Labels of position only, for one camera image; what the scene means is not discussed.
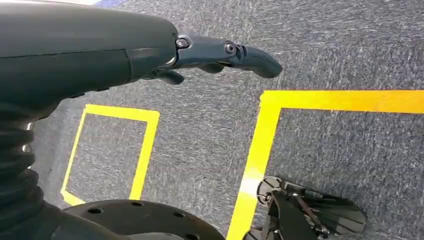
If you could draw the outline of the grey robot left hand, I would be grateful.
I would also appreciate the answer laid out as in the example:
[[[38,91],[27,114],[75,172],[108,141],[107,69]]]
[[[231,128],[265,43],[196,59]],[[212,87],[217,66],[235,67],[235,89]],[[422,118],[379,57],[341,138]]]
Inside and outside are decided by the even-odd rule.
[[[179,69],[224,67],[272,79],[281,65],[230,40],[180,34],[167,19],[90,5],[41,0],[0,3],[0,119],[28,123],[64,99],[135,82],[178,85]]]

